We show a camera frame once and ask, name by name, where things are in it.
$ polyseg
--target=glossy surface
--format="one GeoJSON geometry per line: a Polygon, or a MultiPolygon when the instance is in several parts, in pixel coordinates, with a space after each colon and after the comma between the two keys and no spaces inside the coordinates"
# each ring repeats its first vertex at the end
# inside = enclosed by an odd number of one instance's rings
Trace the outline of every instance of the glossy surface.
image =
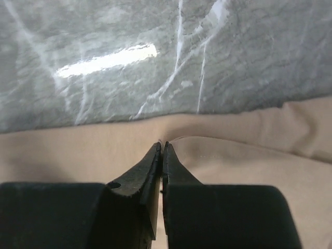
{"type": "Polygon", "coordinates": [[[0,131],[332,93],[330,0],[1,0],[0,131]]]}

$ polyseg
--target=marble table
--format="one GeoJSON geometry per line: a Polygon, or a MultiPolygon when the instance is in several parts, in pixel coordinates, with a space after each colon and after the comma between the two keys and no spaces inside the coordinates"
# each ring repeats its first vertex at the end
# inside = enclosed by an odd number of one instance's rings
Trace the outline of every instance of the marble table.
{"type": "Polygon", "coordinates": [[[331,0],[0,0],[0,132],[332,93],[331,0]]]}

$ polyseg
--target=beige cloth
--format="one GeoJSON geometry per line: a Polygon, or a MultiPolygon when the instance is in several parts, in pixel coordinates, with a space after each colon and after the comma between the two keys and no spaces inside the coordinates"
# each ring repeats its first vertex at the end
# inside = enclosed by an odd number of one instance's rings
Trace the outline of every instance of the beige cloth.
{"type": "MultiPolygon", "coordinates": [[[[0,135],[0,182],[109,182],[151,145],[171,141],[204,183],[277,186],[304,248],[332,248],[332,98],[239,115],[173,115],[132,123],[0,135]]],[[[159,209],[157,242],[167,248],[159,209]]]]}

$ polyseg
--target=folded cloth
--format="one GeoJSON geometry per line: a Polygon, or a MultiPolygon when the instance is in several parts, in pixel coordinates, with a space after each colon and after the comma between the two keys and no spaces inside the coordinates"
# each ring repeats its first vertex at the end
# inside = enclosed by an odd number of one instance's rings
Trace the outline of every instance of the folded cloth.
{"type": "MultiPolygon", "coordinates": [[[[201,182],[279,188],[304,248],[330,249],[331,128],[332,98],[321,98],[238,115],[172,115],[2,134],[0,182],[106,183],[136,164],[153,143],[171,141],[201,182]]],[[[167,248],[161,205],[158,218],[153,248],[167,248]]]]}

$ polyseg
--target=gray marble surface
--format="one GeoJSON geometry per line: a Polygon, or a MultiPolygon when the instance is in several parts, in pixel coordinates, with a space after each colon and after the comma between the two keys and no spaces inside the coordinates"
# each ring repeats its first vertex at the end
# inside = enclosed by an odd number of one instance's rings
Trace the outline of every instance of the gray marble surface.
{"type": "Polygon", "coordinates": [[[331,0],[0,0],[0,132],[332,93],[331,0]]]}

